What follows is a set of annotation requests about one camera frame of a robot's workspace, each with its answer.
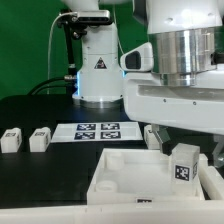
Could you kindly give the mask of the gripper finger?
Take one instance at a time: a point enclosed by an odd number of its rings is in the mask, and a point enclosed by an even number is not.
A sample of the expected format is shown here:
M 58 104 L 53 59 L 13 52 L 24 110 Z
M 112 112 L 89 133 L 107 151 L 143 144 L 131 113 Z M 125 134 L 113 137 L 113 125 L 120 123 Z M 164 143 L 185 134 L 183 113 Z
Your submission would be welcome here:
M 224 135 L 215 135 L 214 141 L 217 143 L 213 151 L 214 166 L 221 168 L 224 166 Z

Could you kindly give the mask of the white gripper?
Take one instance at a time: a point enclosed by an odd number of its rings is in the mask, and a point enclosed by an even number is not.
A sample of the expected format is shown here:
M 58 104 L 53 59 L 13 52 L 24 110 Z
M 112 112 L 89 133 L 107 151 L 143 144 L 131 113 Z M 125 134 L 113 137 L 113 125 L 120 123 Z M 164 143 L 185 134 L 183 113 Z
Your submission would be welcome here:
M 196 81 L 195 86 L 169 87 L 151 73 L 124 78 L 125 112 L 131 120 L 153 124 L 161 153 L 171 140 L 166 126 L 224 135 L 224 70 L 199 73 Z

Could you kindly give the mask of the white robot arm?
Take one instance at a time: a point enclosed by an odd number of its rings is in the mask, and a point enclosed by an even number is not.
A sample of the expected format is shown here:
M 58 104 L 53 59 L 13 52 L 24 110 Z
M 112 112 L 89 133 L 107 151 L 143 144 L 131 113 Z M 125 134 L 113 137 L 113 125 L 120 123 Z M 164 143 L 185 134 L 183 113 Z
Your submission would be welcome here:
M 224 136 L 224 55 L 215 50 L 224 0 L 62 2 L 84 31 L 75 102 L 122 101 L 131 120 Z M 126 2 L 148 39 L 119 55 L 117 27 L 103 7 Z

